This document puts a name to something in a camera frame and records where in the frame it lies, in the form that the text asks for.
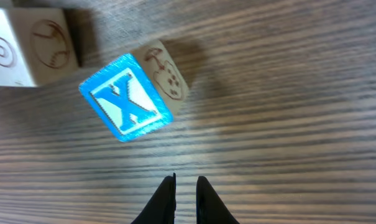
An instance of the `alphabet block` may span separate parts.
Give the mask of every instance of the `alphabet block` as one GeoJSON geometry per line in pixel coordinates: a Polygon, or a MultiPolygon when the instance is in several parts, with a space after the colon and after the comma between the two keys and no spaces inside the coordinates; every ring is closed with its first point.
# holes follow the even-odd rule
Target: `alphabet block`
{"type": "Polygon", "coordinates": [[[125,54],[80,85],[81,94],[120,141],[173,121],[188,86],[160,41],[125,54]]]}
{"type": "Polygon", "coordinates": [[[77,68],[61,9],[0,9],[0,86],[41,86],[77,68]]]}

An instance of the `white block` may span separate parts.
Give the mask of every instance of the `white block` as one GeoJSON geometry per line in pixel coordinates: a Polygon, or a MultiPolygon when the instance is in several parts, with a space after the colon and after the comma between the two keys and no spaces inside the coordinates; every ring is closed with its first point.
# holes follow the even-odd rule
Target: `white block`
{"type": "Polygon", "coordinates": [[[159,92],[168,109],[176,116],[189,88],[180,71],[161,41],[153,41],[131,52],[152,84],[159,92]]]}
{"type": "Polygon", "coordinates": [[[41,86],[77,68],[61,9],[0,9],[0,86],[41,86]]]}

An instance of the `wood grain surface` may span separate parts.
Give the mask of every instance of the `wood grain surface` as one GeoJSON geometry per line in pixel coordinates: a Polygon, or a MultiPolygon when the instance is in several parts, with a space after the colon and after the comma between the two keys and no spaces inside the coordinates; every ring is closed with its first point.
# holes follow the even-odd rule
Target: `wood grain surface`
{"type": "Polygon", "coordinates": [[[376,0],[21,0],[62,7],[82,69],[0,87],[0,223],[130,223],[177,173],[240,223],[376,223],[376,0]],[[165,40],[191,86],[175,122],[118,142],[78,92],[165,40]]]}

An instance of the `carved apple drawing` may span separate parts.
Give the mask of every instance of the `carved apple drawing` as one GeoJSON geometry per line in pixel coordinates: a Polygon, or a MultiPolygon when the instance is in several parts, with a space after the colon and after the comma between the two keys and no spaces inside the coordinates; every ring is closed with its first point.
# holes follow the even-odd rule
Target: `carved apple drawing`
{"type": "Polygon", "coordinates": [[[159,48],[151,48],[145,56],[145,61],[154,59],[158,65],[158,70],[154,72],[154,80],[162,89],[162,91],[173,100],[183,100],[183,89],[181,78],[175,70],[174,66],[165,61],[164,64],[158,59],[158,55],[163,52],[159,48]]]}

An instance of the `blue block face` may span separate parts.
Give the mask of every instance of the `blue block face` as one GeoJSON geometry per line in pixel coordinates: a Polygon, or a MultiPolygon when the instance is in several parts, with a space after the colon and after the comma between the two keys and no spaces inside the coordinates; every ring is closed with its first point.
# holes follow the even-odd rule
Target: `blue block face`
{"type": "Polygon", "coordinates": [[[80,91],[120,141],[130,141],[173,120],[131,54],[121,56],[85,80],[80,91]]]}

